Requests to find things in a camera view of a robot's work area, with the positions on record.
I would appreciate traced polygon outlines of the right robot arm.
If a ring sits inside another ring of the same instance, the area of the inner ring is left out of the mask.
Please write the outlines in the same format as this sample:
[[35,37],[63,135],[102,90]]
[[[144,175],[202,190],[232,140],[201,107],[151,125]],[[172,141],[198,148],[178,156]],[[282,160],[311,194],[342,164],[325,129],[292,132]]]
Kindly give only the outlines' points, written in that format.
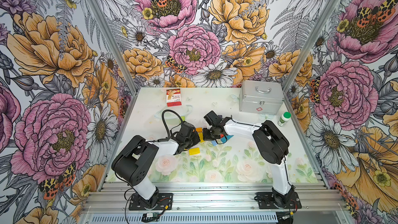
[[262,158],[270,164],[273,177],[272,196],[277,208],[287,208],[295,193],[286,165],[289,141],[271,121],[263,123],[242,123],[226,117],[219,123],[204,128],[203,139],[212,141],[227,137],[246,138],[256,143]]

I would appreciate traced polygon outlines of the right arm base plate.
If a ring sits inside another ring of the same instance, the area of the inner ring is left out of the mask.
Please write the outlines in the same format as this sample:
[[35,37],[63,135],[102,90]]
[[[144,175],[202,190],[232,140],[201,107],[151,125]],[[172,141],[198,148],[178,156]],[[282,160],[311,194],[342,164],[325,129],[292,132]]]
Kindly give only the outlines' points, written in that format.
[[257,192],[254,200],[259,209],[287,209],[298,210],[302,208],[301,200],[296,192],[282,195],[277,192]]

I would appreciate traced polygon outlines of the yellow block crosswise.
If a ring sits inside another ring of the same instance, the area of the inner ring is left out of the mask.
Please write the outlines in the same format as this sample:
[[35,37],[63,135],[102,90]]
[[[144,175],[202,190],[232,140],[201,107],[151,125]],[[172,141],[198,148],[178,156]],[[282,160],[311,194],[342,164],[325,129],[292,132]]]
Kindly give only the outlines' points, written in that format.
[[200,153],[201,153],[201,150],[200,150],[199,147],[189,149],[189,155],[190,156],[198,155]]

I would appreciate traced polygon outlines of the short yellow block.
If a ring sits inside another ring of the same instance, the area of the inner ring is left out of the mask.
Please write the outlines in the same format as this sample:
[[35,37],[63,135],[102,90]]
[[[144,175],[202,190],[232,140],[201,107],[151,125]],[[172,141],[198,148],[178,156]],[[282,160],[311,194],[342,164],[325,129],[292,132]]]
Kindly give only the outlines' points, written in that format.
[[204,142],[203,133],[199,133],[199,138],[200,142],[203,143]]

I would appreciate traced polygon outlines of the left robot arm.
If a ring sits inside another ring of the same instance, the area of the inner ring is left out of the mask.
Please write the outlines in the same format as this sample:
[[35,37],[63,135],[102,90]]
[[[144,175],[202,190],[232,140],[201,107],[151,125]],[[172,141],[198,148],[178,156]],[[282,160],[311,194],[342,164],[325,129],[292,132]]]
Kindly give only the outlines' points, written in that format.
[[130,210],[139,207],[154,209],[159,200],[159,190],[148,177],[149,169],[157,157],[178,155],[200,142],[195,128],[180,130],[170,138],[147,141],[140,135],[132,137],[112,162],[112,170],[122,181],[131,186],[135,194]]

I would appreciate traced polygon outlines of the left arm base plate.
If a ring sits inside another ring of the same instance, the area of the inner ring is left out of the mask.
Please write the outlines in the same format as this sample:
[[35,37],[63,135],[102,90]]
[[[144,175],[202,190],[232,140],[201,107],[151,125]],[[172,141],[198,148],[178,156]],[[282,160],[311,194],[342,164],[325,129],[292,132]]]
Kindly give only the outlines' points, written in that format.
[[173,205],[173,193],[155,193],[149,200],[145,200],[137,193],[133,194],[128,204],[130,211],[169,211]]

